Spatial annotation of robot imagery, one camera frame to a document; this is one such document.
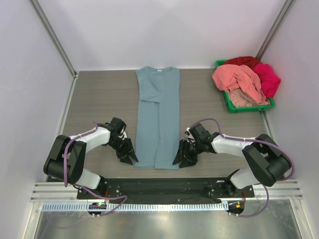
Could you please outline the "light blue t shirt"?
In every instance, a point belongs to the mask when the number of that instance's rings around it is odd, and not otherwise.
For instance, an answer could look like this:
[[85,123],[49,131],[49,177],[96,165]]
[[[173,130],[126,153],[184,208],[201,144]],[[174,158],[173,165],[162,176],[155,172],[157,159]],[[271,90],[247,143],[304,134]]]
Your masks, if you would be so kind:
[[149,66],[136,71],[139,105],[136,167],[177,170],[180,135],[180,70]]

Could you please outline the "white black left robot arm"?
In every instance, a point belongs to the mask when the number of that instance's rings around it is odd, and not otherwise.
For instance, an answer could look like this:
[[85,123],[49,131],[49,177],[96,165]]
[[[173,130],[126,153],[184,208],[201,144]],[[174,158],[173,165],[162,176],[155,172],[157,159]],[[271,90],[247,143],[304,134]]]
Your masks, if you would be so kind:
[[55,139],[43,167],[51,178],[81,187],[93,198],[100,199],[107,192],[105,178],[84,167],[86,154],[99,146],[110,146],[122,163],[138,162],[133,144],[125,132],[127,125],[120,118],[97,123],[92,130],[73,136],[59,135]]

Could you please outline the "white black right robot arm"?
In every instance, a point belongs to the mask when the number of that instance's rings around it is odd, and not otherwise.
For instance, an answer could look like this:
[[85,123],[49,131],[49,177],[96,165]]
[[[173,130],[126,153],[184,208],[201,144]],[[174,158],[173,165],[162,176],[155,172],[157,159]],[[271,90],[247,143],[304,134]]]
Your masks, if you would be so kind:
[[230,154],[246,160],[248,168],[238,169],[223,180],[226,194],[230,197],[238,196],[251,185],[271,187],[282,180],[287,172],[293,172],[287,154],[267,134],[251,138],[233,137],[220,131],[210,133],[200,123],[188,128],[185,134],[186,139],[180,141],[173,161],[180,168],[194,166],[198,155],[204,152]]

